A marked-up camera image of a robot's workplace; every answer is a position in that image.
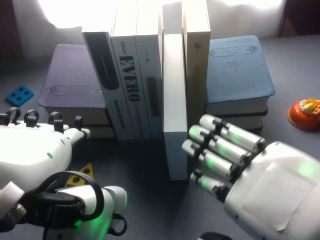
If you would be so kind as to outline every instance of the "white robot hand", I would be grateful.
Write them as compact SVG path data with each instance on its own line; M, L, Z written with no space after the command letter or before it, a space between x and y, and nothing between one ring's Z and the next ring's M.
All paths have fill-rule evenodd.
M320 164L282 142L266 140L204 115L182 148L222 181L198 169L191 180L224 203L257 240L320 239Z
M117 186L101 188L84 173L65 171L74 146L90 137L90 131L82 128L82 118L77 116L69 128L58 112L49 116L48 124L38 123L36 110L27 111L23 121L18 121L20 115L16 107L0 114L0 232L28 223L44 227L44 240L122 235L127 229L126 191ZM87 185L65 188L71 175ZM116 231L120 221L123 228Z

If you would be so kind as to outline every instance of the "upright book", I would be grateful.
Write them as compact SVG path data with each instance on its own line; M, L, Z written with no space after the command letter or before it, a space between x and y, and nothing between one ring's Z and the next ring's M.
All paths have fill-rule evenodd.
M163 30L162 8L155 2L139 0L134 38L152 138L163 135Z
M111 41L134 136L136 139L148 139L149 120L135 42L137 16L137 0L123 1L117 10Z
M183 38L163 36L163 134L170 180L188 178L182 144L188 138Z
M182 28L186 65L188 126L198 124L205 112L210 22L206 0L182 2Z
M82 29L83 39L90 54L103 97L118 140L134 139L133 127L121 83L111 34L117 7L110 4L103 16L91 18Z
M93 138L112 138L106 102L86 46L58 44L39 97L46 111L60 112L72 126L77 115Z
M206 113L262 113L273 94L275 87L256 36L210 41Z

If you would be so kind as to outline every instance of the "black loop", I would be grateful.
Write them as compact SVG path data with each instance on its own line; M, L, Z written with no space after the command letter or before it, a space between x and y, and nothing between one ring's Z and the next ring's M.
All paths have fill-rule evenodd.
M48 119L48 124L53 125L55 123L55 119L63 119L62 114L57 111L53 111Z
M0 125L8 126L10 123L10 117L8 114L0 113Z
M28 128L34 128L37 125L38 119L36 116L28 116L25 121L25 126Z
M73 127L75 129L78 129L79 131L81 131L82 123L83 123L82 116L76 116L75 120L74 120L74 126Z
M30 109L28 110L25 114L24 114L24 117L23 117L23 120L24 120L24 123L26 124L27 121L28 121L28 117L29 115L33 113L34 116L36 117L36 121L38 122L39 120L39 112L37 110L34 110L34 109Z
M82 221L90 221L90 220L93 220L93 219L96 219L97 217L99 217L105 207L104 194L103 194L102 189L99 186L99 184L93 178L91 178L90 176L88 176L87 174L84 174L82 172L60 171L60 172L54 173L53 175L48 177L46 180L44 180L44 182L41 183L41 185L32 194L37 194L37 193L45 191L61 175L76 175L76 176L82 178L84 181L86 181L89 185L91 185L91 187L94 190L95 198L96 198L95 210L93 211L93 213L91 213L89 215L86 215L84 213L80 213L79 219Z
M8 111L6 111L6 114L9 115L9 117L11 116L11 114L15 111L15 115L14 118L12 118L11 122L15 125L17 125L17 120L18 118L21 116L21 111L19 108L17 107L11 107Z
M123 229L121 231L116 231L114 228L110 227L108 234L111 234L113 236L121 236L121 235L123 235L126 232L127 228L128 228L127 220L125 219L125 217L122 216L120 213L114 212L113 215L112 215L112 219L122 220L124 222Z
M53 126L56 132L64 133L64 121L62 119L54 120Z

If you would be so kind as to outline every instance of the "dot on blue block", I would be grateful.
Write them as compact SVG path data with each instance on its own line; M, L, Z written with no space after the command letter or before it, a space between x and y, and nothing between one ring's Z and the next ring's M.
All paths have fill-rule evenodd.
M20 107L34 96L34 92L24 85L18 86L15 90L6 96L6 99L15 107Z

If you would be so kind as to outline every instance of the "gray tabletop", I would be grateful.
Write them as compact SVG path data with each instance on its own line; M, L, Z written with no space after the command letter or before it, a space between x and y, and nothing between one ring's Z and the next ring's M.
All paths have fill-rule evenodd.
M269 112L263 118L260 134L269 142L282 141L319 159L319 132L302 131L287 118L290 106L305 98L320 99L320 35L275 38L261 41L275 86L275 95L268 101ZM50 59L0 64L0 113L11 107L6 95L20 84L35 97L20 109L24 113L37 109L40 122L48 114L38 105ZM196 240L212 231L229 235L234 240L250 240L225 213L223 205L193 184L169 182L162 142L134 142L118 145L112 141L90 141L87 150L72 162L79 170L92 163L94 178L101 186L116 185L128 193L126 218L128 230L111 240ZM42 229L18 225L11 232L1 233L2 240L37 240Z

